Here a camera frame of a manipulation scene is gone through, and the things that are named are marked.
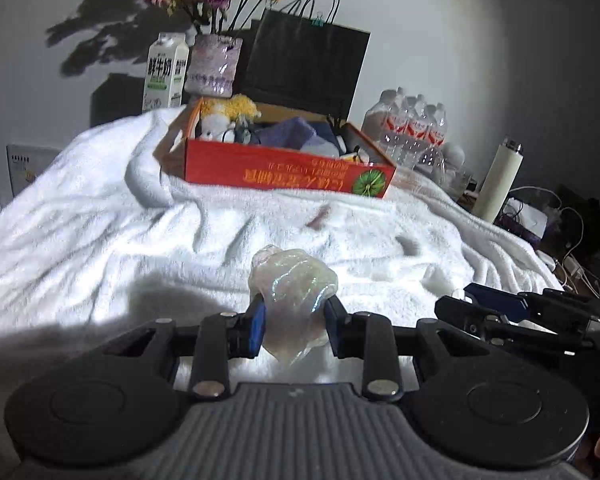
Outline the iridescent bag of balls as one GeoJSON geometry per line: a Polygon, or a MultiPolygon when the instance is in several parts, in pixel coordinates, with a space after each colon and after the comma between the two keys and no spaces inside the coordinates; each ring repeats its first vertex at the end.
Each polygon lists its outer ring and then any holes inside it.
{"type": "Polygon", "coordinates": [[[252,296],[265,305],[265,350],[291,365],[327,342],[323,306],[338,292],[338,276],[302,249],[262,248],[249,274],[252,296]]]}

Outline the white fluffy towel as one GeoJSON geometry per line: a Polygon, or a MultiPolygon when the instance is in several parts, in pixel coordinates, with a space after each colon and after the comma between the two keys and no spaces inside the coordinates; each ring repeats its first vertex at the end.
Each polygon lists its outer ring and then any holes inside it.
{"type": "Polygon", "coordinates": [[[0,213],[0,478],[17,463],[3,424],[15,389],[155,318],[245,309],[266,246],[322,260],[348,309],[402,325],[471,282],[557,286],[527,243],[411,172],[381,198],[186,183],[160,165],[185,122],[162,110],[87,130],[0,213]]]}

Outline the white thermos bottle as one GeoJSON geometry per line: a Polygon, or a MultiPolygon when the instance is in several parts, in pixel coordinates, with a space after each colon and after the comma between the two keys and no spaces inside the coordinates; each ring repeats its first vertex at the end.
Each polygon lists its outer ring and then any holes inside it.
{"type": "Polygon", "coordinates": [[[471,212],[474,216],[485,222],[494,222],[506,201],[523,160],[522,144],[505,138],[498,146],[475,205],[472,207],[471,212]]]}

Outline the clear glass measuring cup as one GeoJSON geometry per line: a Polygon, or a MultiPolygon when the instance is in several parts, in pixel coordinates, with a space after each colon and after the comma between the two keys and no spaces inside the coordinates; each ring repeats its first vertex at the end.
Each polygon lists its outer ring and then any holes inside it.
{"type": "Polygon", "coordinates": [[[472,172],[465,168],[460,168],[448,174],[449,179],[446,180],[444,190],[454,202],[460,199],[464,194],[469,182],[472,178],[472,172]]]}

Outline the water bottle middle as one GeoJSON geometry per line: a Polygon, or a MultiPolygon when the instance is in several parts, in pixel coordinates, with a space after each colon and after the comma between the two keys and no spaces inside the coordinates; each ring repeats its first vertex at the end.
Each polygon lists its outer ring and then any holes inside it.
{"type": "Polygon", "coordinates": [[[403,168],[413,169],[417,155],[422,151],[422,142],[417,139],[416,122],[426,108],[423,94],[407,96],[403,99],[399,120],[398,147],[394,154],[396,163],[403,168]]]}

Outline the water bottle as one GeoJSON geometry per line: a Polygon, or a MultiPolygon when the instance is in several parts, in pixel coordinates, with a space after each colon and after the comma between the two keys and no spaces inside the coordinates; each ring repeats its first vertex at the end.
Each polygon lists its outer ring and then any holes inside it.
{"type": "Polygon", "coordinates": [[[422,142],[417,139],[416,122],[426,108],[423,94],[407,96],[403,99],[399,120],[398,147],[394,154],[396,163],[403,168],[413,169],[417,155],[422,151],[422,142]]]}
{"type": "Polygon", "coordinates": [[[400,113],[405,89],[386,89],[366,113],[362,133],[374,141],[388,157],[396,147],[396,115],[400,113]]]}
{"type": "Polygon", "coordinates": [[[428,105],[431,122],[426,134],[426,148],[419,155],[416,169],[439,183],[445,172],[445,160],[442,152],[443,144],[448,132],[448,118],[442,103],[436,106],[428,105]]]}

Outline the red orange cardboard box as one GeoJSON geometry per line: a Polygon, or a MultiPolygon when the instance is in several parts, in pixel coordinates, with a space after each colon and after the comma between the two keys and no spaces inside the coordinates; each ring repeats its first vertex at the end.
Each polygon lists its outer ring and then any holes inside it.
{"type": "Polygon", "coordinates": [[[347,148],[370,156],[368,162],[302,153],[260,144],[221,143],[195,136],[202,126],[200,112],[207,104],[199,99],[189,105],[174,124],[176,140],[156,155],[170,176],[188,183],[234,186],[255,190],[329,191],[359,196],[384,197],[396,166],[361,131],[342,127],[347,148]]]}

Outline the white round robot speaker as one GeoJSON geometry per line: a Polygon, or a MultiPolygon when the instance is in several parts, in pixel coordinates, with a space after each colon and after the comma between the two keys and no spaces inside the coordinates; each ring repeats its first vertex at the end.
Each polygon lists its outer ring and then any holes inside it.
{"type": "Polygon", "coordinates": [[[446,180],[452,180],[464,166],[466,159],[465,151],[452,142],[445,142],[441,147],[443,166],[441,168],[442,177],[446,180]]]}

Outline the water bottle left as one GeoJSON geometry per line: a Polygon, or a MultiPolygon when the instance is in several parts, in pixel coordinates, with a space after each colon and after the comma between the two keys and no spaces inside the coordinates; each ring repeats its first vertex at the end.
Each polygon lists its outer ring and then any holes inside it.
{"type": "Polygon", "coordinates": [[[386,89],[366,113],[362,133],[374,141],[388,157],[396,147],[396,115],[400,113],[405,89],[386,89]]]}

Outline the water bottle right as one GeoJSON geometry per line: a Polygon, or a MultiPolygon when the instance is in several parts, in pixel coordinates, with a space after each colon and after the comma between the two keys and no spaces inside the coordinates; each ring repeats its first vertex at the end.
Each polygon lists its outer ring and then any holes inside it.
{"type": "Polygon", "coordinates": [[[445,160],[442,152],[443,144],[448,132],[448,118],[442,103],[436,106],[428,105],[431,122],[426,134],[426,148],[419,155],[416,169],[439,183],[445,172],[445,160]]]}

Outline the purple cloth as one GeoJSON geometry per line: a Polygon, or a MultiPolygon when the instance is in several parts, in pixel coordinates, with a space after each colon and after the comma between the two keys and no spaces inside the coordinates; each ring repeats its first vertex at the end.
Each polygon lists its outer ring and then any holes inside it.
{"type": "Polygon", "coordinates": [[[294,117],[256,131],[251,143],[266,148],[300,151],[315,137],[315,129],[304,118],[294,117]]]}

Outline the yellow white plush toy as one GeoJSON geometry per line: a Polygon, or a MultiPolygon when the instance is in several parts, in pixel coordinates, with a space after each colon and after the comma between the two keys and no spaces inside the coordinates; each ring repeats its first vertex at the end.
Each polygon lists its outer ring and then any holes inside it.
{"type": "Polygon", "coordinates": [[[243,94],[228,99],[202,98],[199,110],[199,132],[203,141],[234,143],[236,130],[261,116],[255,102],[243,94]]]}

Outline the white milk carton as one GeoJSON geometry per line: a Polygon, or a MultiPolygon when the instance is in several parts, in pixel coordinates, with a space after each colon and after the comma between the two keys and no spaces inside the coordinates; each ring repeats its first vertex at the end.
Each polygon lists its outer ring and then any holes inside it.
{"type": "Polygon", "coordinates": [[[143,113],[181,105],[188,56],[189,46],[182,32],[160,32],[148,50],[143,113]]]}

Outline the purple glass vase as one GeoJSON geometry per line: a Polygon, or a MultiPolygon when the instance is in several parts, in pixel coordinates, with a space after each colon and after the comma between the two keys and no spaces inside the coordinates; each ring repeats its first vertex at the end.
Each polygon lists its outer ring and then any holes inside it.
{"type": "Polygon", "coordinates": [[[192,96],[228,99],[242,50],[242,40],[231,36],[198,35],[190,49],[184,89],[192,96]]]}

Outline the black paper shopping bag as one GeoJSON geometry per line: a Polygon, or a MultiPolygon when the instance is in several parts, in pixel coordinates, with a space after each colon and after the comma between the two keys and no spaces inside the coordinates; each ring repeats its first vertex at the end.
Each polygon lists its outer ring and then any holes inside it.
{"type": "Polygon", "coordinates": [[[265,11],[240,81],[251,99],[346,119],[370,33],[265,11]]]}

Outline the green binder clip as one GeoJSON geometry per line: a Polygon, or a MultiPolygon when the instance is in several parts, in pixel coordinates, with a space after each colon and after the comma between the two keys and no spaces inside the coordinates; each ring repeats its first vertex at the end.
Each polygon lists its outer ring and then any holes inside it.
{"type": "Polygon", "coordinates": [[[323,27],[325,24],[324,14],[322,12],[318,12],[312,18],[312,25],[316,27],[323,27]]]}

